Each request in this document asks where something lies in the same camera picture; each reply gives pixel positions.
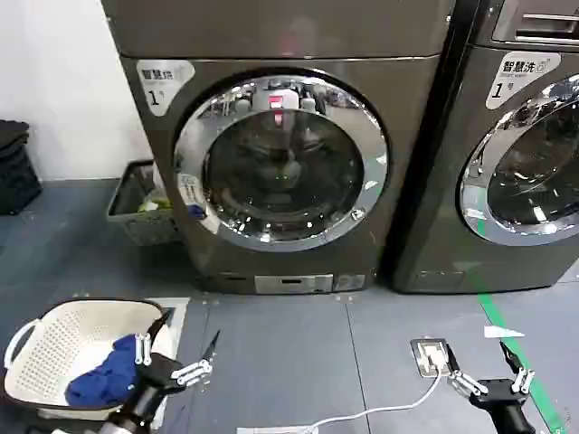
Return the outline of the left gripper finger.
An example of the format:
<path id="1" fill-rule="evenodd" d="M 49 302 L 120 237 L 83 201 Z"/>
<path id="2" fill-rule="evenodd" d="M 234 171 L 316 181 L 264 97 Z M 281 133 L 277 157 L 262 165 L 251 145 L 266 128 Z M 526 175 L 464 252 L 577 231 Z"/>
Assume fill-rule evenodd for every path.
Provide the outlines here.
<path id="1" fill-rule="evenodd" d="M 190 387 L 207 380 L 213 373 L 215 348 L 219 341 L 220 333 L 220 330 L 215 333 L 199 361 L 173 371 L 170 379 L 175 380 L 179 386 L 184 387 Z"/>
<path id="2" fill-rule="evenodd" d="M 143 335 L 135 335 L 135 365 L 152 364 L 153 354 L 172 355 L 172 333 L 167 324 L 171 318 L 172 311 L 167 310 Z"/>

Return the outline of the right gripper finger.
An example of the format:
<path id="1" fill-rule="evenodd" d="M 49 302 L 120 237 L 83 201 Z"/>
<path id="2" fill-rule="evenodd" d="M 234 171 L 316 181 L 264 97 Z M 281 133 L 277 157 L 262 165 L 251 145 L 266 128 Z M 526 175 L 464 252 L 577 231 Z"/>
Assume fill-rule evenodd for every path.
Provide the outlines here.
<path id="1" fill-rule="evenodd" d="M 527 369 L 521 362 L 518 355 L 512 351 L 503 341 L 499 342 L 501 350 L 504 354 L 506 363 L 515 374 L 515 379 L 509 386 L 510 392 L 514 395 L 528 395 L 532 381 L 535 378 L 536 372 L 532 369 Z"/>
<path id="2" fill-rule="evenodd" d="M 449 344 L 446 344 L 447 366 L 449 369 L 448 383 L 455 391 L 465 398 L 483 394 L 483 386 L 471 376 L 464 373 L 458 364 L 456 356 Z"/>

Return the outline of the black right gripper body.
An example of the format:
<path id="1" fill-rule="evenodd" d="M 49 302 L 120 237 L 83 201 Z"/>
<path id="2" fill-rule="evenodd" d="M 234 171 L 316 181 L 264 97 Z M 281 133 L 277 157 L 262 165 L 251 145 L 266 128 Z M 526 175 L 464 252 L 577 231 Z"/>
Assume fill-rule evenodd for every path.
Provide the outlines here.
<path id="1" fill-rule="evenodd" d="M 536 429 L 527 420 L 523 406 L 527 393 L 513 392 L 510 379 L 479 380 L 487 392 L 472 392 L 469 402 L 490 416 L 498 434 L 535 434 Z"/>

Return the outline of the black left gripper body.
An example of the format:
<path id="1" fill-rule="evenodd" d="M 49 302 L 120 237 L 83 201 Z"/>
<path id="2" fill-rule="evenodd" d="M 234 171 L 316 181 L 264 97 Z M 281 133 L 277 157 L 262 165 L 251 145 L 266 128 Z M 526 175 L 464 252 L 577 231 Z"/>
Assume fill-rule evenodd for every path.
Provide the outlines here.
<path id="1" fill-rule="evenodd" d="M 135 386 L 119 412 L 121 424 L 129 429 L 149 429 L 165 397 L 185 389 L 173 377 L 173 372 L 183 367 L 162 354 L 152 354 L 150 365 L 138 365 Z"/>

